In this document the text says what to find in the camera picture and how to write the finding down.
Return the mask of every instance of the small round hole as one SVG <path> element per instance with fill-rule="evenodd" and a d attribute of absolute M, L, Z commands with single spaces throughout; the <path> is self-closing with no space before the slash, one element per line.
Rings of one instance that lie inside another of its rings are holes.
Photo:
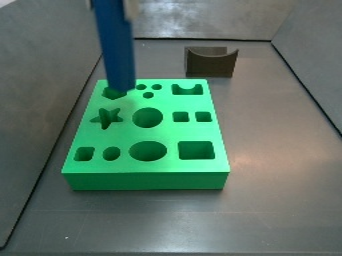
<path fill-rule="evenodd" d="M 103 151 L 103 158 L 107 161 L 114 161 L 121 156 L 121 149 L 117 147 L 110 147 Z"/>
<path fill-rule="evenodd" d="M 146 99 L 151 99 L 154 97 L 154 93 L 153 92 L 146 92 L 143 94 L 143 96 L 145 96 Z"/>
<path fill-rule="evenodd" d="M 153 85 L 153 89 L 154 90 L 161 90 L 162 89 L 162 85 L 161 84 L 154 84 Z"/>
<path fill-rule="evenodd" d="M 137 90 L 145 90 L 146 87 L 147 86 L 145 84 L 138 84 L 135 88 L 137 88 Z"/>

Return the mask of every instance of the circular hole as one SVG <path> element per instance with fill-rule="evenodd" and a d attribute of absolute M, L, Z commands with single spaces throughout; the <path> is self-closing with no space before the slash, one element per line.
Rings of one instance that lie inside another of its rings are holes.
<path fill-rule="evenodd" d="M 151 99 L 154 97 L 154 93 L 153 92 L 146 92 L 143 94 L 143 96 L 145 96 L 146 99 Z"/>
<path fill-rule="evenodd" d="M 153 89 L 154 90 L 161 90 L 162 89 L 162 85 L 161 84 L 154 84 L 153 85 Z"/>
<path fill-rule="evenodd" d="M 133 121 L 137 126 L 151 128 L 159 125 L 163 121 L 163 114 L 155 108 L 142 108 L 134 113 Z"/>
<path fill-rule="evenodd" d="M 107 161 L 114 161 L 121 156 L 121 149 L 117 147 L 110 147 L 103 151 L 103 158 Z"/>
<path fill-rule="evenodd" d="M 145 90 L 146 89 L 146 85 L 145 84 L 138 84 L 135 88 L 138 90 Z"/>
<path fill-rule="evenodd" d="M 133 145 L 130 155 L 139 161 L 155 161 L 167 153 L 166 146 L 157 141 L 143 141 Z"/>

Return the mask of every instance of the metal wall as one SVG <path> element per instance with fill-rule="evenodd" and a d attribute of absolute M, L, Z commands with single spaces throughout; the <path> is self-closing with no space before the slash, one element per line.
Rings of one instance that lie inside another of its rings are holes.
<path fill-rule="evenodd" d="M 135 37 L 272 40 L 298 0 L 141 0 Z"/>
<path fill-rule="evenodd" d="M 273 44 L 342 133 L 342 1 L 304 0 Z"/>
<path fill-rule="evenodd" d="M 0 9 L 0 247 L 101 56 L 83 0 Z"/>

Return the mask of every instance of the arch-shaped hole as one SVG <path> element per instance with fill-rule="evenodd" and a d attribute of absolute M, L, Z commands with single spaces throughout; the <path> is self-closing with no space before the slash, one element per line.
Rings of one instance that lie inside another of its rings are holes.
<path fill-rule="evenodd" d="M 204 95 L 204 87 L 201 84 L 196 84 L 193 88 L 185 89 L 179 86 L 179 84 L 173 84 L 173 94 L 174 95 Z"/>

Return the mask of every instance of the star-shaped hole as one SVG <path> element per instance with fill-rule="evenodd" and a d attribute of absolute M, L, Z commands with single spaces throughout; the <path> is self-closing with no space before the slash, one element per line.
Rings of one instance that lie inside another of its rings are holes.
<path fill-rule="evenodd" d="M 121 109 L 117 108 L 114 110 L 107 110 L 105 108 L 99 109 L 99 116 L 91 119 L 93 123 L 101 123 L 102 129 L 106 130 L 111 123 L 119 123 L 123 121 L 123 119 L 119 117 Z"/>

